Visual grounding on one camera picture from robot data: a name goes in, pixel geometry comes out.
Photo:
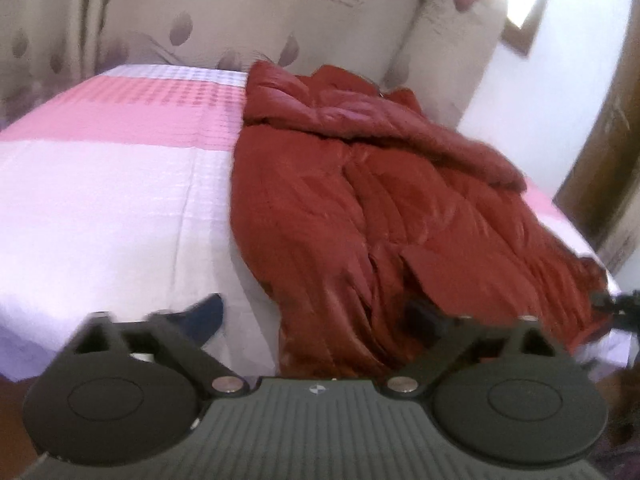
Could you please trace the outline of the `brown wooden door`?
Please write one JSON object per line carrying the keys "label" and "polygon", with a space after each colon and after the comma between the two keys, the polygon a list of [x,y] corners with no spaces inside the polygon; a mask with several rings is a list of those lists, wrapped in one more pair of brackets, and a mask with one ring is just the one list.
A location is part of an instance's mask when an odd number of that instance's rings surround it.
{"label": "brown wooden door", "polygon": [[639,0],[608,94],[554,203],[615,273],[639,247],[629,219],[639,184]]}

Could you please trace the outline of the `red puffer jacket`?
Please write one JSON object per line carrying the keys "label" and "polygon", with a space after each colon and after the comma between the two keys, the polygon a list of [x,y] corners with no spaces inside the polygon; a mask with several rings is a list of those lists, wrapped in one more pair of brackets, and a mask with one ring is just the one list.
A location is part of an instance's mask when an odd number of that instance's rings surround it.
{"label": "red puffer jacket", "polygon": [[291,378],[381,377],[434,344],[438,318],[538,318],[574,349],[603,324],[608,284],[526,204],[523,174],[434,124],[407,89],[335,66],[255,63],[233,154],[230,223],[280,311]]}

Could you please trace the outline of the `beige leaf print curtain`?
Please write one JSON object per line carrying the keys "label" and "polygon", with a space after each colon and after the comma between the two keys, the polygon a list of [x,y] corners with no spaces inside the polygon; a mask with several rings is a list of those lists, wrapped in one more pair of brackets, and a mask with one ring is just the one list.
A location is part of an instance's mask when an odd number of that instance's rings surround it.
{"label": "beige leaf print curtain", "polygon": [[1,0],[1,120],[122,64],[308,75],[344,68],[460,122],[497,47],[506,0]]}

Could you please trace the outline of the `brown wooden window frame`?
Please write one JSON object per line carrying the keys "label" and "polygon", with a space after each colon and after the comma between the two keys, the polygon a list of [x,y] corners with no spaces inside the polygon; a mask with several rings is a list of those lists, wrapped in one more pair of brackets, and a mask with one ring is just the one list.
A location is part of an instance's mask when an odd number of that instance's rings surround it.
{"label": "brown wooden window frame", "polygon": [[548,0],[506,0],[502,41],[526,58],[533,47]]}

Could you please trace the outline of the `pink white checked bedsheet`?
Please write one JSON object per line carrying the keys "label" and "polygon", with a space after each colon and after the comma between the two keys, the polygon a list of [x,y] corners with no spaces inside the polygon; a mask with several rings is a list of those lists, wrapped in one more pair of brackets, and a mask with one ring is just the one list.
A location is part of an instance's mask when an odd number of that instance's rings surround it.
{"label": "pink white checked bedsheet", "polygon": [[282,375],[279,308],[230,223],[249,72],[124,65],[2,132],[10,333],[56,353],[92,312],[139,321],[218,295],[216,356],[244,376]]}

